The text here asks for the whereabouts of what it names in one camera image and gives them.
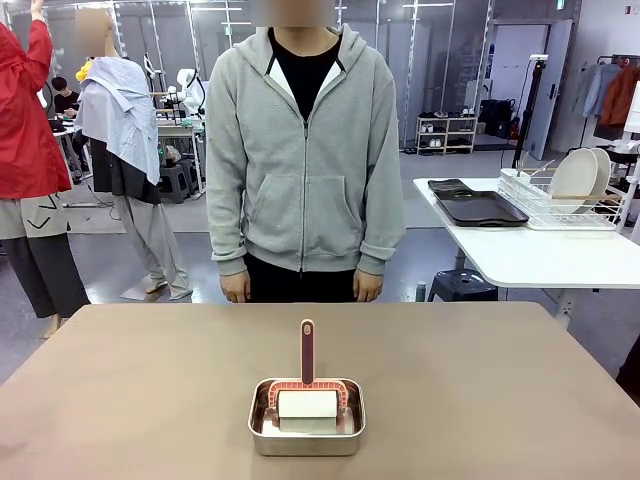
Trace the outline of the person's left hand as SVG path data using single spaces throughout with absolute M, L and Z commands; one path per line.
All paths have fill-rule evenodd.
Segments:
M 382 292 L 383 275 L 373 275 L 357 269 L 353 277 L 353 295 L 356 302 L 373 302 Z

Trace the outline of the person's right hand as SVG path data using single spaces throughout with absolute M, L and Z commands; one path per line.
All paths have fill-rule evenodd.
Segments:
M 246 303 L 251 298 L 250 276 L 247 271 L 234 275 L 221 275 L 220 287 L 226 299 L 232 303 Z

